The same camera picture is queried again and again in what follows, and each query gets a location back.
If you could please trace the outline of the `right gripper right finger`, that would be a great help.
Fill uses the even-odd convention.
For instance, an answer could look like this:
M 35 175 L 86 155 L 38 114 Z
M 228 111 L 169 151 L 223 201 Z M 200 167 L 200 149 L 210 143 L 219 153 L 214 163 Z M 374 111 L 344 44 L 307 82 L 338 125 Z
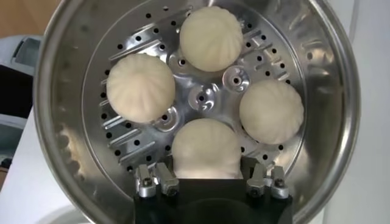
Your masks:
M 242 176 L 246 182 L 247 193 L 252 197 L 264 195 L 269 189 L 272 198 L 284 200 L 289 197 L 282 166 L 274 166 L 267 175 L 266 166 L 255 158 L 242 157 Z

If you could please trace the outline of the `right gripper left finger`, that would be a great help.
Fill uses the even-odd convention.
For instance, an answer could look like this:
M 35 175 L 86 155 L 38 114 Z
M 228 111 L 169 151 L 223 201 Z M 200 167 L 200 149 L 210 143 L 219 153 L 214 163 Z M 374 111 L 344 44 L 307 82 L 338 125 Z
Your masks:
M 179 193 L 179 179 L 173 171 L 173 157 L 166 156 L 153 165 L 139 165 L 135 170 L 135 197 L 174 197 Z

